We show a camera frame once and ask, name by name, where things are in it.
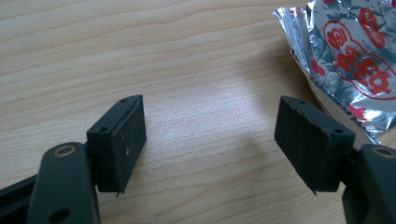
red printed logo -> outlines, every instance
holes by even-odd
[[[376,48],[382,49],[385,47],[386,37],[379,32],[378,22],[376,21],[374,12],[370,8],[364,7],[361,9],[359,23]]]
[[[332,66],[345,81],[369,98],[394,100],[395,71],[379,56],[368,52],[340,21],[329,21],[323,28],[332,52]]]

wood grain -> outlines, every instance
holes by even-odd
[[[345,223],[276,145],[280,95],[314,102],[271,12],[306,1],[2,1],[0,189],[143,94],[148,141],[103,223]]]

black bracket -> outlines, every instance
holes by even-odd
[[[305,184],[334,192],[346,185],[346,222],[396,223],[396,150],[353,148],[355,134],[313,105],[280,98],[275,140]]]
[[[95,186],[123,193],[146,143],[143,97],[116,102],[87,138],[51,148],[37,175],[0,190],[0,223],[100,223]]]

snack wrapper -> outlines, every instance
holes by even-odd
[[[274,14],[300,66],[374,142],[395,126],[396,9],[390,0],[311,0],[306,8]]]

crumpled foil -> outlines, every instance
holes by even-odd
[[[396,126],[396,9],[390,0],[311,0],[306,8],[273,14],[301,67],[372,140]]]

